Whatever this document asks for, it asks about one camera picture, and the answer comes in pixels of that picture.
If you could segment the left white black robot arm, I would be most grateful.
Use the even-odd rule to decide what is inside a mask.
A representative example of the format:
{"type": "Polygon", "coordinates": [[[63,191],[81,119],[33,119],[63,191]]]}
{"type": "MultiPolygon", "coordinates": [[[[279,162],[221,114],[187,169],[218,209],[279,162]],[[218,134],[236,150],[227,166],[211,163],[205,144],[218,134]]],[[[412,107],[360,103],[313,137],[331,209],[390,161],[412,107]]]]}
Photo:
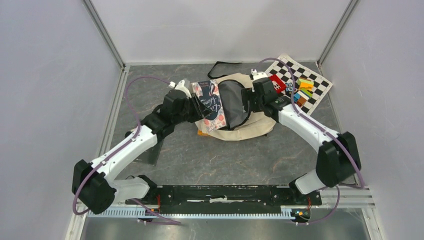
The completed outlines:
{"type": "Polygon", "coordinates": [[[116,177],[138,156],[173,133],[176,125],[197,122],[211,113],[194,94],[187,96],[181,90],[170,90],[163,103],[138,120],[136,130],[122,142],[90,162],[82,159],[75,164],[71,187],[74,214],[80,215],[78,202],[94,214],[101,214],[112,204],[129,199],[153,203],[157,190],[146,180],[141,177],[117,180],[116,177]]]}

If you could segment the cream canvas backpack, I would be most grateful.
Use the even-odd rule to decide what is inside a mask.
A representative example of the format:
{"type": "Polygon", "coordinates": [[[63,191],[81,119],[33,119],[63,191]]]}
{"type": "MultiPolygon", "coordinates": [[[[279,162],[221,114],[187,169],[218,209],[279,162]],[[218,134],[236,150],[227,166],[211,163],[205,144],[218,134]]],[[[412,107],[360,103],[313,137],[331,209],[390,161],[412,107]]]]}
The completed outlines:
{"type": "Polygon", "coordinates": [[[264,136],[273,130],[276,121],[272,118],[262,112],[247,113],[244,111],[241,90],[253,86],[248,75],[234,73],[215,77],[211,74],[209,72],[208,77],[218,83],[227,126],[206,132],[203,120],[199,120],[195,122],[198,130],[223,141],[248,140],[264,136]]]}

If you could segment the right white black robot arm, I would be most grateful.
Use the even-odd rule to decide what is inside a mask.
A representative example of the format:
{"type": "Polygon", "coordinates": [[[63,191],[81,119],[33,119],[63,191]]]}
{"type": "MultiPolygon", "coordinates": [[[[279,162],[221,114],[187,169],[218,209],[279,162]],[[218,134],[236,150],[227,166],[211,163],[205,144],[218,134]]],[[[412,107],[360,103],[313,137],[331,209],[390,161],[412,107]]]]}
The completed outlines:
{"type": "Polygon", "coordinates": [[[350,132],[339,133],[306,115],[293,98],[279,95],[268,77],[253,81],[241,90],[247,112],[264,113],[302,137],[316,152],[315,169],[290,183],[289,199],[302,204],[313,191],[332,188],[362,168],[356,139],[350,132]]]}

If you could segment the floral cover book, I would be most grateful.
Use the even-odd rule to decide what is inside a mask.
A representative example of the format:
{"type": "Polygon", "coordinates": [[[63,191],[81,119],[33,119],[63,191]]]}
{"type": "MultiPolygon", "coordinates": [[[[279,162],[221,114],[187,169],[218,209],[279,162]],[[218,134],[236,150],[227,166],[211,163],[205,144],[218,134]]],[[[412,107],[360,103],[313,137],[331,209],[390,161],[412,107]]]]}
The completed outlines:
{"type": "Polygon", "coordinates": [[[193,93],[200,103],[211,111],[205,116],[203,124],[205,131],[211,133],[227,126],[223,103],[216,80],[206,80],[191,84],[193,93]]]}

